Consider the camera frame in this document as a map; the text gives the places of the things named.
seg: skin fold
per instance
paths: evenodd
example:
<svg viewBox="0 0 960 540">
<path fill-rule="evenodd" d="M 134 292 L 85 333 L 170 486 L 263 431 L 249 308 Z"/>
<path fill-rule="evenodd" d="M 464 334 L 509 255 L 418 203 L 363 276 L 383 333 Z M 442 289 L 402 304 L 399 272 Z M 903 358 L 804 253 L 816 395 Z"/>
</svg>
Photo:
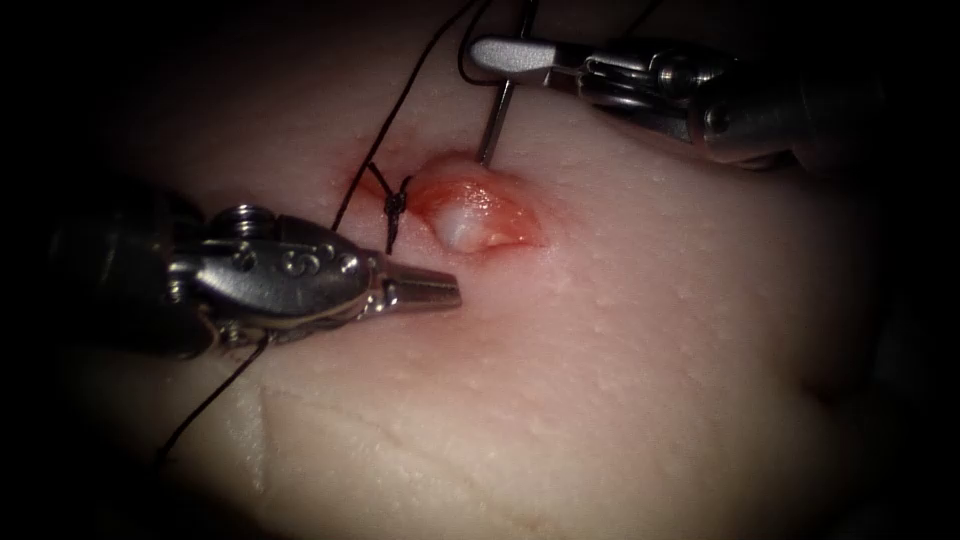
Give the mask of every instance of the skin fold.
<svg viewBox="0 0 960 540">
<path fill-rule="evenodd" d="M 722 24 L 684 26 L 698 5 L 676 4 L 657 30 L 748 47 Z M 100 136 L 115 163 L 208 213 L 254 202 L 328 225 L 456 7 L 239 17 L 152 71 Z M 637 11 L 543 2 L 534 35 L 600 44 Z M 495 4 L 477 33 L 514 16 Z M 457 75 L 464 24 L 375 158 L 394 187 L 476 149 L 492 90 Z M 395 258 L 456 274 L 463 307 L 268 348 L 184 434 L 163 482 L 270 533 L 357 539 L 770 537 L 856 491 L 876 453 L 846 413 L 871 346 L 870 204 L 792 168 L 673 155 L 530 88 L 492 168 L 533 201 L 542 238 L 459 253 L 405 214 Z M 416 178 L 411 193 L 415 208 Z M 361 189 L 340 232 L 382 249 L 382 206 Z M 242 352 L 93 355 L 64 368 L 70 403 L 148 463 Z"/>
</svg>

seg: black suture thread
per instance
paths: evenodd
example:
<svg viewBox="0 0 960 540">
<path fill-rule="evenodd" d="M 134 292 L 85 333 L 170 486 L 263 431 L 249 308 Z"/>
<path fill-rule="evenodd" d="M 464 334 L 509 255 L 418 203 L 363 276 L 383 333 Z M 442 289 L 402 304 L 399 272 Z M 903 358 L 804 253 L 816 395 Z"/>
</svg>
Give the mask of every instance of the black suture thread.
<svg viewBox="0 0 960 540">
<path fill-rule="evenodd" d="M 637 18 L 634 19 L 632 23 L 630 23 L 630 26 L 628 26 L 627 29 L 624 30 L 623 35 L 620 37 L 622 39 L 626 39 L 631 35 L 633 35 L 633 33 L 637 31 L 637 28 L 639 28 L 640 25 L 644 23 L 644 21 L 650 18 L 650 15 L 653 15 L 653 12 L 656 11 L 657 8 L 660 7 L 660 4 L 662 3 L 663 3 L 663 0 L 650 0 L 650 3 L 647 4 L 647 7 L 643 8 L 643 11 L 640 12 L 640 15 L 638 15 Z"/>
<path fill-rule="evenodd" d="M 254 349 L 252 353 L 250 353 L 250 356 L 246 360 L 244 360 L 242 364 L 237 366 L 237 369 L 235 369 L 233 373 L 231 373 L 230 376 L 227 377 L 225 381 L 220 383 L 220 386 L 218 386 L 216 390 L 214 390 L 209 396 L 207 396 L 207 399 L 203 400 L 203 403 L 201 403 L 200 405 L 197 405 L 197 407 L 193 409 L 193 411 L 189 415 L 187 415 L 186 418 L 184 418 L 183 422 L 180 422 L 180 425 L 177 426 L 177 429 L 173 430 L 173 433 L 167 439 L 167 442 L 164 443 L 164 445 L 160 447 L 159 450 L 157 450 L 156 461 L 154 461 L 153 463 L 154 470 L 157 470 L 157 471 L 160 470 L 160 467 L 162 467 L 167 462 L 167 456 L 170 455 L 170 451 L 173 450 L 174 445 L 177 444 L 177 440 L 180 439 L 180 436 L 183 435 L 183 432 L 186 431 L 188 427 L 190 427 L 190 424 L 192 424 L 193 421 L 196 420 L 197 417 L 200 416 L 203 413 L 203 411 L 206 410 L 206 408 L 209 407 L 210 404 L 214 402 L 214 400 L 220 397 L 220 394 L 226 391 L 226 389 L 229 388 L 231 384 L 233 384 L 233 381 L 237 380 L 237 378 L 240 377 L 240 375 L 242 375 L 243 372 L 246 371 L 248 367 L 250 367 L 250 364 L 252 364 L 253 361 L 257 359 L 257 357 L 263 354 L 263 351 L 264 349 L 267 348 L 268 343 L 270 343 L 270 336 L 269 334 L 265 334 L 263 338 L 261 338 L 260 341 L 257 342 L 257 348 Z"/>
<path fill-rule="evenodd" d="M 383 188 L 383 212 L 387 214 L 387 247 L 384 251 L 387 255 L 392 255 L 393 244 L 397 241 L 397 235 L 400 234 L 400 214 L 407 210 L 407 184 L 410 183 L 410 179 L 413 177 L 408 176 L 404 178 L 403 183 L 400 184 L 400 191 L 394 193 L 376 163 L 371 161 L 370 164 L 367 165 L 367 168 L 370 169 L 370 172 L 373 173 L 380 187 Z"/>
<path fill-rule="evenodd" d="M 467 84 L 472 84 L 474 86 L 498 86 L 503 83 L 503 79 L 483 81 L 480 79 L 474 79 L 473 77 L 467 75 L 467 71 L 463 69 L 463 57 L 467 54 L 467 42 L 470 41 L 470 36 L 473 34 L 473 29 L 477 26 L 477 23 L 480 22 L 480 17 L 483 16 L 484 12 L 487 11 L 487 8 L 490 7 L 490 2 L 492 0 L 486 0 L 483 5 L 477 10 L 473 15 L 473 18 L 470 19 L 470 24 L 467 25 L 467 30 L 463 33 L 463 39 L 460 40 L 460 47 L 457 50 L 457 71 L 460 72 L 460 78 L 463 79 Z"/>
<path fill-rule="evenodd" d="M 430 54 L 430 51 L 432 51 L 437 42 L 440 41 L 440 38 L 443 36 L 443 34 L 451 26 L 453 26 L 453 23 L 457 22 L 457 20 L 459 20 L 460 17 L 462 17 L 463 14 L 466 13 L 477 2 L 478 0 L 468 0 L 463 7 L 457 10 L 452 17 L 446 20 L 440 26 L 440 28 L 437 29 L 433 37 L 430 38 L 430 41 L 424 48 L 423 53 L 420 54 L 420 58 L 417 60 L 413 71 L 410 73 L 410 77 L 407 79 L 407 84 L 404 85 L 403 91 L 400 92 L 400 97 L 397 99 L 397 103 L 393 106 L 390 114 L 387 115 L 387 119 L 384 120 L 383 125 L 380 127 L 380 132 L 377 133 L 377 138 L 374 139 L 373 144 L 370 146 L 370 151 L 368 151 L 366 157 L 363 158 L 363 161 L 360 163 L 360 167 L 357 169 L 357 174 L 353 177 L 353 181 L 350 182 L 350 186 L 347 188 L 347 193 L 344 195 L 343 201 L 340 203 L 340 208 L 337 209 L 337 216 L 333 220 L 333 225 L 330 227 L 331 230 L 336 231 L 337 228 L 340 227 L 340 222 L 343 221 L 343 215 L 347 212 L 347 206 L 350 205 L 350 199 L 353 197 L 354 191 L 356 191 L 357 186 L 360 184 L 360 178 L 363 176 L 363 171 L 367 169 L 367 165 L 373 159 L 374 154 L 377 153 L 377 150 L 380 148 L 380 144 L 383 142 L 384 137 L 387 136 L 387 130 L 390 129 L 390 125 L 393 124 L 393 120 L 396 118 L 397 113 L 400 112 L 400 107 L 407 99 L 407 94 L 410 93 L 410 89 L 413 87 L 413 82 L 417 79 L 417 75 L 420 73 L 420 68 L 423 67 L 424 62 L 427 60 L 427 55 Z"/>
<path fill-rule="evenodd" d="M 373 173 L 374 178 L 377 179 L 377 182 L 380 184 L 380 187 L 383 188 L 383 191 L 387 194 L 387 196 L 389 197 L 390 195 L 393 195 L 393 190 L 390 189 L 390 184 L 388 184 L 387 179 L 383 177 L 383 173 L 380 172 L 377 164 L 371 161 L 367 164 L 367 168 Z"/>
</svg>

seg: surgical needle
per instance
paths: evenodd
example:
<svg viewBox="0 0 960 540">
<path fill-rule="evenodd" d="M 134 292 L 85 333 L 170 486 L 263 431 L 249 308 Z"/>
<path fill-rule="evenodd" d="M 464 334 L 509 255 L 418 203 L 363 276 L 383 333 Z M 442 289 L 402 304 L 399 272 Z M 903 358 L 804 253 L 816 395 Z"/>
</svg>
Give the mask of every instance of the surgical needle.
<svg viewBox="0 0 960 540">
<path fill-rule="evenodd" d="M 537 14 L 538 3 L 539 0 L 523 0 L 523 8 L 520 12 L 520 30 L 518 32 L 520 39 L 530 37 L 530 29 L 533 27 L 533 18 Z M 477 151 L 477 161 L 484 167 L 489 167 L 493 160 L 493 152 L 497 149 L 497 141 L 500 139 L 503 121 L 507 116 L 510 98 L 513 97 L 514 86 L 516 85 L 513 81 L 507 79 L 497 89 L 496 99 L 493 101 L 493 108 L 490 110 L 490 117 L 487 119 L 487 127 L 483 132 L 483 139 L 480 141 L 480 149 Z"/>
</svg>

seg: metal jaw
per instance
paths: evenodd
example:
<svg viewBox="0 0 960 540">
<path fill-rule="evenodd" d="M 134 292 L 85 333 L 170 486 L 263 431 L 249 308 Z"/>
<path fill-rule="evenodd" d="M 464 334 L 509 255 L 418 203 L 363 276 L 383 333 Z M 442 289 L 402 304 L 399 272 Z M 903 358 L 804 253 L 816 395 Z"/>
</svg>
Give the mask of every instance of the metal jaw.
<svg viewBox="0 0 960 540">
<path fill-rule="evenodd" d="M 228 348 L 460 305 L 454 276 L 395 264 L 311 221 L 244 205 L 217 215 L 209 233 L 177 247 L 171 299 L 197 304 Z"/>
</svg>

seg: skin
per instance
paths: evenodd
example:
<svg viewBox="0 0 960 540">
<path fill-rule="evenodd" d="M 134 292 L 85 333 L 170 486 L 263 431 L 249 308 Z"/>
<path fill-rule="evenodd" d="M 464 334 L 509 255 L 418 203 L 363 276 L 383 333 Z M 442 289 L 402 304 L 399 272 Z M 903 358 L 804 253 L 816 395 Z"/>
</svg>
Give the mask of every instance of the skin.
<svg viewBox="0 0 960 540">
<path fill-rule="evenodd" d="M 329 224 L 455 7 L 241 18 L 156 70 L 103 140 L 208 213 L 255 202 Z M 602 43 L 635 13 L 549 3 L 535 34 Z M 494 6 L 478 33 L 512 17 Z M 479 142 L 491 90 L 457 76 L 457 28 L 376 156 L 394 186 Z M 268 349 L 185 433 L 164 479 L 269 532 L 364 539 L 766 536 L 804 531 L 856 492 L 880 448 L 849 412 L 871 337 L 869 204 L 802 171 L 673 155 L 527 88 L 493 169 L 516 179 L 542 242 L 457 253 L 405 214 L 395 258 L 456 274 L 463 307 Z M 375 193 L 358 193 L 340 232 L 382 249 Z M 71 403 L 148 463 L 242 358 L 95 356 L 67 368 Z"/>
</svg>

